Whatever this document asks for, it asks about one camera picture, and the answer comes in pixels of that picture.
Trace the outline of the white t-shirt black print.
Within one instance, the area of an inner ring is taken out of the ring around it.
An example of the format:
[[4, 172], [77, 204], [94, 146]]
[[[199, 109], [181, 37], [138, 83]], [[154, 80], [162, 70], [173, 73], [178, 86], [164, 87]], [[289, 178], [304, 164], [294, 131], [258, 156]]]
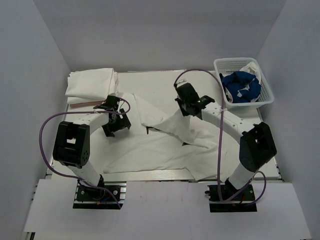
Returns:
[[106, 139], [104, 173], [187, 169], [195, 180], [215, 178], [219, 128], [197, 117], [170, 115], [132, 93], [130, 129]]

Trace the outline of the blue Mickey Mouse t-shirt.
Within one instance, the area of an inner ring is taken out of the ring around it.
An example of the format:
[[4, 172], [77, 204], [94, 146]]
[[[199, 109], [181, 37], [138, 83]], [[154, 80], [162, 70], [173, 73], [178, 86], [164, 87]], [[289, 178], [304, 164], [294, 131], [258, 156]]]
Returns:
[[255, 75], [235, 71], [221, 79], [226, 99], [232, 104], [255, 102], [261, 94], [261, 84]]

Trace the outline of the white t-shirt green trim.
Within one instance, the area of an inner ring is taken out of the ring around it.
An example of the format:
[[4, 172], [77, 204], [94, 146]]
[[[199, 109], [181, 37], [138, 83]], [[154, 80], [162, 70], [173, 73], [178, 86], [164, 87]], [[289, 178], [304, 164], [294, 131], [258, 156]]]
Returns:
[[255, 75], [259, 84], [261, 84], [262, 77], [261, 77], [260, 67], [257, 64], [255, 64], [253, 61], [249, 62], [246, 66], [242, 67], [239, 71]]

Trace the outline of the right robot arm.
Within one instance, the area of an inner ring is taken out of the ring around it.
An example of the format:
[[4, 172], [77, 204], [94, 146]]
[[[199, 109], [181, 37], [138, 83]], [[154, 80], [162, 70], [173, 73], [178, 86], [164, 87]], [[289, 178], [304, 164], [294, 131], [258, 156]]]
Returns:
[[277, 149], [271, 129], [265, 122], [253, 124], [222, 107], [211, 97], [199, 97], [190, 83], [175, 88], [175, 99], [184, 116], [194, 116], [202, 121], [222, 127], [239, 144], [239, 164], [225, 181], [226, 195], [236, 200], [244, 193], [244, 186], [262, 166], [276, 154]]

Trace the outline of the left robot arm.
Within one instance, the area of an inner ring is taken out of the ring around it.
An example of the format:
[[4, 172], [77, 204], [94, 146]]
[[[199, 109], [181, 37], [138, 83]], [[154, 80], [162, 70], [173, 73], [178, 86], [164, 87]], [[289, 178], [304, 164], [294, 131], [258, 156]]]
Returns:
[[53, 159], [69, 168], [75, 177], [87, 185], [88, 193], [99, 200], [105, 196], [106, 187], [103, 177], [90, 162], [91, 135], [102, 129], [107, 138], [114, 137], [115, 132], [130, 129], [131, 123], [127, 116], [131, 106], [124, 110], [121, 103], [129, 102], [115, 95], [108, 95], [104, 103], [84, 112], [83, 116], [73, 122], [62, 121], [58, 125], [53, 148]]

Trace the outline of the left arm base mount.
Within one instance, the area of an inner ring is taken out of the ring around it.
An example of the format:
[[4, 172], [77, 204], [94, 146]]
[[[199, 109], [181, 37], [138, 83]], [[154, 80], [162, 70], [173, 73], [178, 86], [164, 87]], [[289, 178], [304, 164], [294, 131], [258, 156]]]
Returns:
[[73, 208], [85, 210], [120, 210], [115, 199], [120, 206], [123, 205], [126, 196], [126, 184], [111, 183], [106, 184], [104, 187], [110, 193], [78, 183], [74, 195]]

